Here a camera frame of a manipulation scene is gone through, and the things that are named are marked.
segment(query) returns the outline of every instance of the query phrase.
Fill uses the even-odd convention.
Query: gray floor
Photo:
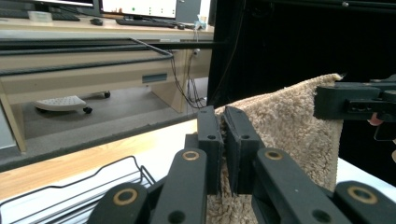
[[[195,79],[199,97],[205,97],[207,78]],[[101,145],[195,117],[186,106],[177,113],[153,94],[150,87],[80,95],[93,111],[41,113],[32,103],[22,105],[27,151],[0,150],[0,172],[56,156]]]

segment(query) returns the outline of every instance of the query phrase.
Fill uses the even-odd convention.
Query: beige fluffy cloth
[[[333,190],[343,121],[316,119],[313,116],[314,96],[317,86],[331,86],[341,79],[338,74],[315,77],[229,106],[247,114],[267,147],[285,150],[316,184]],[[221,115],[224,108],[217,108],[216,114]],[[231,195],[224,164],[222,197],[208,196],[206,223],[257,223],[251,196]]]

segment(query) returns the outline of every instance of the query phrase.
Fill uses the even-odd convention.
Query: chair wheel
[[[43,113],[43,114],[48,112],[48,110],[41,109],[41,108],[38,108],[38,107],[36,107],[36,109],[37,109],[38,112]]]
[[[92,112],[92,108],[90,108],[89,106],[85,107],[82,109],[86,114],[91,114]]]

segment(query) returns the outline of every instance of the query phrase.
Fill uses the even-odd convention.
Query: wire dish rack
[[[118,184],[155,183],[134,156],[0,202],[0,223],[86,223],[105,193]]]

